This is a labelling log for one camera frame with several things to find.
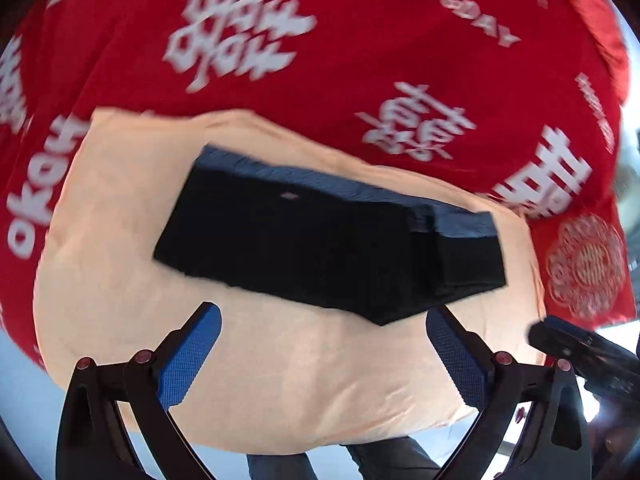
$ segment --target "blue gripper pad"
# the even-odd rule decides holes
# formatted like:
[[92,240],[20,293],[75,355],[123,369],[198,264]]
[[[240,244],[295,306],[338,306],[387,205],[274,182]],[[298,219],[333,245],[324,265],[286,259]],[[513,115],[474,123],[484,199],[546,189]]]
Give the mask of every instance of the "blue gripper pad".
[[466,348],[456,332],[466,332],[453,314],[448,321],[439,308],[432,308],[427,314],[427,336],[445,365],[447,372],[467,406],[484,410],[488,402],[488,376],[479,362]]
[[184,400],[221,330],[222,314],[218,306],[211,303],[160,373],[158,398],[165,410]]

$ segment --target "red cloth with white characters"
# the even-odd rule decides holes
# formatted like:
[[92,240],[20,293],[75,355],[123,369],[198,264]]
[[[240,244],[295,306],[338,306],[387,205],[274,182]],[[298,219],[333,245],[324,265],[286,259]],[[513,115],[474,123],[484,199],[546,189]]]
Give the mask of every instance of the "red cloth with white characters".
[[[39,0],[0,62],[5,329],[38,361],[36,266],[97,106],[255,110],[524,208],[545,267],[549,222],[610,200],[619,135],[624,59],[603,56],[576,1]],[[607,298],[598,322],[634,315],[628,295]]]

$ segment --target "beige cloth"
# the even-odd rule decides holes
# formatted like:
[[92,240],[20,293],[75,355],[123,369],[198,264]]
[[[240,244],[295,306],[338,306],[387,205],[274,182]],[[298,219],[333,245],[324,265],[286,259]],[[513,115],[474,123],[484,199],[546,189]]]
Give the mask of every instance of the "beige cloth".
[[[222,334],[186,400],[172,408],[192,443],[292,454],[414,433],[471,412],[426,337],[425,314],[379,327],[348,312],[187,278],[152,260],[208,142],[268,164],[491,211],[508,286],[452,311],[493,350],[542,362],[525,337],[543,316],[538,264],[527,225],[508,209],[433,178],[370,166],[246,111],[170,119],[99,109],[66,178],[34,291],[40,351],[63,388],[82,356],[126,361],[209,300],[222,311]],[[134,428],[128,409],[124,417]]]

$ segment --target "light blue floor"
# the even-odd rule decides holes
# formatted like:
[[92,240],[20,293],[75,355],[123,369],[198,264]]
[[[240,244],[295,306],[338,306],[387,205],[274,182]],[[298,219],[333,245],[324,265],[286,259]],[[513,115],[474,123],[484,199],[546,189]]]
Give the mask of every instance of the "light blue floor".
[[[63,391],[0,331],[0,416],[42,480],[55,480],[56,439],[63,402]],[[414,437],[442,464],[471,422],[424,431]],[[131,436],[147,473],[161,479],[142,437]],[[244,455],[207,447],[197,447],[196,452],[218,480],[249,480]],[[315,449],[309,457],[319,480],[362,480],[348,452],[339,446]]]

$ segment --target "dark pants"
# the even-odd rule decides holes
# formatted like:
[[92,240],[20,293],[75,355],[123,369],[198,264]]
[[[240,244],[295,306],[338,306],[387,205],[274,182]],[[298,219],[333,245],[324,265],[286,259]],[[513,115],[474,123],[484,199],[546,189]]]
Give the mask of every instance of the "dark pants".
[[[347,446],[364,480],[432,480],[440,467],[411,437]],[[248,455],[252,480],[318,480],[306,454]]]

